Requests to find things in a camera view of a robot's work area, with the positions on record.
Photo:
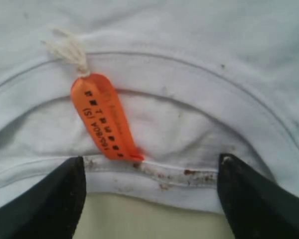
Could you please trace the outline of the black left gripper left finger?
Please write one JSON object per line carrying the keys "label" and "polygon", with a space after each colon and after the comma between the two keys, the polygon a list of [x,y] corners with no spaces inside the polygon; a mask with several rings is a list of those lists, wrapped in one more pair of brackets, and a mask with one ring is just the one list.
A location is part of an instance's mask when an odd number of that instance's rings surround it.
{"label": "black left gripper left finger", "polygon": [[85,199],[84,160],[71,157],[0,207],[0,239],[71,239]]}

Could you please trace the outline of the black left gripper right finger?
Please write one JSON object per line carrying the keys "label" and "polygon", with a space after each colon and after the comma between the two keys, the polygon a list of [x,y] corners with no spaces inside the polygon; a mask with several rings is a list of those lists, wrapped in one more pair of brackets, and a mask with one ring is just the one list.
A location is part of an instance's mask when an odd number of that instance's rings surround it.
{"label": "black left gripper right finger", "polygon": [[237,156],[219,156],[217,194],[237,239],[299,239],[299,198]]}

